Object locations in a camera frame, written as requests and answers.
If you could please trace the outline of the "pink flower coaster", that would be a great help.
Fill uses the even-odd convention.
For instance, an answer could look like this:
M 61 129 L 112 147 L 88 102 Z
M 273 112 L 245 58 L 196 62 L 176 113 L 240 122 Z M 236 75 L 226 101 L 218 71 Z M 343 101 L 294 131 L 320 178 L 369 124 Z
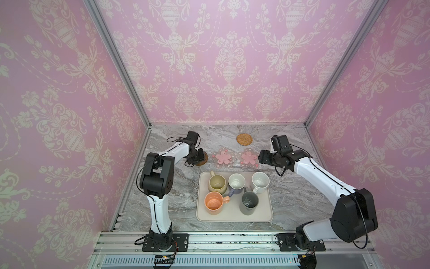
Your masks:
M 251 148 L 246 148 L 238 153 L 237 158 L 239 159 L 240 166 L 243 168 L 259 168 L 258 155 Z
M 212 154 L 212 159 L 217 168 L 232 168 L 236 161 L 236 156 L 231 150 L 221 148 L 220 150 Z

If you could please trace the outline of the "right aluminium corner post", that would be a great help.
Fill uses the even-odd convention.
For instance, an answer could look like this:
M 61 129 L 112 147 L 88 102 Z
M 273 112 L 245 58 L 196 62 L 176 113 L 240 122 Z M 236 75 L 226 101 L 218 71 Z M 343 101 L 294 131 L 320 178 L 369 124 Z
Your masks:
M 322 110 L 324 104 L 327 102 L 337 82 L 341 79 L 343 73 L 347 69 L 351 60 L 354 58 L 362 43 L 365 41 L 371 28 L 373 27 L 376 20 L 379 18 L 387 3 L 387 0 L 373 1 L 372 5 L 370 6 L 370 9 L 366 13 L 366 16 L 364 17 L 359 28 L 355 32 L 349 46 L 347 47 L 345 53 L 342 55 L 342 58 L 340 59 L 335 70 L 333 71 L 333 74 L 330 76 L 327 85 L 324 87 L 309 116 L 303 123 L 304 127 L 307 130 L 310 129 L 311 125 L 316 120 L 319 112 Z

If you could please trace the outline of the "left aluminium corner post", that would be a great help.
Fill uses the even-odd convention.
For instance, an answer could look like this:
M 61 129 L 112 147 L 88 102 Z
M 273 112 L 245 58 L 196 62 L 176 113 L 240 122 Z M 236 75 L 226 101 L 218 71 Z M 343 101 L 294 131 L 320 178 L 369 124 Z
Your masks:
M 88 13 L 90 14 L 97 31 L 99 32 L 101 39 L 106 46 L 106 50 L 111 57 L 118 73 L 119 77 L 122 79 L 125 88 L 127 92 L 129 93 L 131 100 L 143 122 L 145 127 L 147 129 L 151 128 L 151 123 L 149 121 L 149 118 L 147 116 L 147 113 L 145 112 L 145 109 L 143 107 L 143 104 L 140 100 L 140 97 L 134 87 L 133 81 L 125 67 L 124 61 L 122 60 L 122 57 L 119 53 L 119 50 L 117 49 L 113 35 L 108 29 L 108 26 L 101 14 L 101 11 L 99 7 L 97 6 L 96 1 L 93 0 L 84 0 L 84 4 L 88 10 Z

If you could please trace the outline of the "yellow-green mug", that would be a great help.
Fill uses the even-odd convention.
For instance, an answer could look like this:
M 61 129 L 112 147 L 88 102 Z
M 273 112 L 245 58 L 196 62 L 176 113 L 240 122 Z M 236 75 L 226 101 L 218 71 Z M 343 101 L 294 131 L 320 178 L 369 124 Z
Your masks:
M 216 174 L 214 171 L 210 171 L 208 190 L 210 192 L 218 192 L 223 195 L 227 190 L 226 178 L 220 174 Z

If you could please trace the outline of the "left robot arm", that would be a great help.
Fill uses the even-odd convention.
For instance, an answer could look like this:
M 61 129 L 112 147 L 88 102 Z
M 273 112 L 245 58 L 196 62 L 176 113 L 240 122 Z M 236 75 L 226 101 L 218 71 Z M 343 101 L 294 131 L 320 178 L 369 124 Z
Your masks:
M 206 163 L 207 154 L 194 143 L 176 142 L 159 153 L 150 152 L 137 178 L 138 189 L 147 197 L 151 210 L 150 231 L 135 244 L 143 252 L 175 251 L 176 244 L 169 216 L 169 193 L 174 182 L 176 163 L 185 158 L 190 166 Z

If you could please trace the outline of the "orange pink mug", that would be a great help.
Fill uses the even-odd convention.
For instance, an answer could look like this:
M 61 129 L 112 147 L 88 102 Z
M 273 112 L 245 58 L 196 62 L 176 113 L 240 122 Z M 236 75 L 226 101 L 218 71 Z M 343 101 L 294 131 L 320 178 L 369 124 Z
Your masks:
M 230 197 L 224 197 L 218 192 L 210 192 L 204 199 L 206 210 L 212 215 L 219 214 L 222 210 L 222 206 L 229 202 Z

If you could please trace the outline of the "beige serving tray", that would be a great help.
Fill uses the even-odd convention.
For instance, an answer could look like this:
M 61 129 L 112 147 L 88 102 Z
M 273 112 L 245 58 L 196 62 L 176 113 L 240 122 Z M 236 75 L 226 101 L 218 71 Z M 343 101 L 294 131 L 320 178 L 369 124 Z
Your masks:
M 269 223 L 273 219 L 271 198 L 268 190 L 258 194 L 259 204 L 251 215 L 245 215 L 240 211 L 242 194 L 233 195 L 231 201 L 221 207 L 221 210 L 212 214 L 206 209 L 204 198 L 209 194 L 208 184 L 210 172 L 202 172 L 199 176 L 198 198 L 196 217 L 199 221 L 206 222 L 254 222 Z

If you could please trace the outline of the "brown wooden round coaster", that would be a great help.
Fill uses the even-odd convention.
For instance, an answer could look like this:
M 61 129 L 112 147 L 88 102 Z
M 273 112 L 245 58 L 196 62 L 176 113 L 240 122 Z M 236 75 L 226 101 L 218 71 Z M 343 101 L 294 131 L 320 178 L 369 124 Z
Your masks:
M 195 166 L 202 166 L 205 165 L 205 163 L 208 161 L 208 155 L 206 152 L 203 152 L 204 158 L 201 161 L 198 161 L 195 163 Z

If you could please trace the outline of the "grey mug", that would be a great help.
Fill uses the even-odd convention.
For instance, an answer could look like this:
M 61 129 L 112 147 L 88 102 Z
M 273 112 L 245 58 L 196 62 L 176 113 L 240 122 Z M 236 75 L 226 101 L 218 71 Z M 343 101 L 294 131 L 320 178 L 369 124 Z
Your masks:
M 259 197 L 253 191 L 250 191 L 248 187 L 244 187 L 244 192 L 240 202 L 240 211 L 244 215 L 252 215 L 259 205 Z

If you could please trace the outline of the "rattan woven round coaster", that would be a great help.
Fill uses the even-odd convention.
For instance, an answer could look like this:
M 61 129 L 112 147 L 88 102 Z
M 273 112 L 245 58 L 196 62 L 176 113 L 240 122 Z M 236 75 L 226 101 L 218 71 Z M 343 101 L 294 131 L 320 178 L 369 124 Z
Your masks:
M 237 135 L 236 141 L 241 146 L 249 146 L 253 143 L 253 138 L 248 133 L 241 133 Z

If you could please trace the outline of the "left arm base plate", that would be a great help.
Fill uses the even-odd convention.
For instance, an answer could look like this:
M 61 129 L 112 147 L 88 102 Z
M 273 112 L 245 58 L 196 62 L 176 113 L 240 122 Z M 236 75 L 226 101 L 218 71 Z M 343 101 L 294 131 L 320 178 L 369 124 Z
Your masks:
M 186 252 L 189 234 L 146 234 L 143 238 L 143 252 Z

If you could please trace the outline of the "lavender white mug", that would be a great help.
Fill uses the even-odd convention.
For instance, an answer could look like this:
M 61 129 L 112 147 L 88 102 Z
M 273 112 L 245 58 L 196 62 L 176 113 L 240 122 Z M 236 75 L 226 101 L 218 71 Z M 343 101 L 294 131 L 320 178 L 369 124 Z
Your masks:
M 234 173 L 227 180 L 227 190 L 223 194 L 224 197 L 232 197 L 240 194 L 246 185 L 245 177 L 239 173 Z

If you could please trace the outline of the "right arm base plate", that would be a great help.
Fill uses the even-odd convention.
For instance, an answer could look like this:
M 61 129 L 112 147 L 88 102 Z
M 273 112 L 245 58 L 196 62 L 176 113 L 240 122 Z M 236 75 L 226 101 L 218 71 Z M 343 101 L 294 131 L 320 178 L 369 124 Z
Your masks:
M 301 233 L 279 233 L 275 236 L 275 243 L 281 252 L 324 252 L 323 241 L 311 242 Z

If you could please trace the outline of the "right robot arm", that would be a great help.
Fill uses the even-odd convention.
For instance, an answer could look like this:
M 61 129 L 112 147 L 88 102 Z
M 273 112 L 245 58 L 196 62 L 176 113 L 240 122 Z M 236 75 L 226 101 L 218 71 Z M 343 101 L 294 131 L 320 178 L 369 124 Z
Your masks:
M 374 197 L 366 188 L 357 189 L 330 174 L 303 150 L 280 154 L 261 150 L 261 164 L 290 170 L 317 188 L 334 206 L 330 218 L 311 221 L 296 228 L 295 241 L 301 250 L 327 239 L 351 243 L 377 230 L 378 220 Z

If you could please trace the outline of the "aluminium corner post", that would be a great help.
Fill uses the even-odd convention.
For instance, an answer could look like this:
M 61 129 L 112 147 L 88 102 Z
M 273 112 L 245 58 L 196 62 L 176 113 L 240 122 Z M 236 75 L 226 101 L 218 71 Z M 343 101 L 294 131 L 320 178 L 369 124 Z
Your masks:
M 341 79 L 343 73 L 347 69 L 351 60 L 354 58 L 362 43 L 365 41 L 371 28 L 373 27 L 376 20 L 379 18 L 387 3 L 387 0 L 373 1 L 372 5 L 370 6 L 370 9 L 366 13 L 366 16 L 364 17 L 359 28 L 355 32 L 349 46 L 347 47 L 345 53 L 342 55 L 342 58 L 340 59 L 335 70 L 333 71 L 333 74 L 330 76 L 327 85 L 324 87 L 309 116 L 303 123 L 304 127 L 307 130 L 310 129 L 311 125 L 316 120 L 319 112 L 322 110 L 324 104 L 327 102 L 337 82 Z
M 125 67 L 124 61 L 122 60 L 122 57 L 119 53 L 119 50 L 117 49 L 113 35 L 108 29 L 108 26 L 101 14 L 101 11 L 99 7 L 97 6 L 96 1 L 93 0 L 84 0 L 84 4 L 88 10 L 88 13 L 90 14 L 97 31 L 99 32 L 101 39 L 106 46 L 106 50 L 111 57 L 118 73 L 119 77 L 122 79 L 125 88 L 127 92 L 129 93 L 131 100 L 143 122 L 145 127 L 147 129 L 151 128 L 151 123 L 149 121 L 149 118 L 147 116 L 147 113 L 145 112 L 145 109 L 143 107 L 143 104 L 140 100 L 140 97 L 134 87 L 133 81 Z

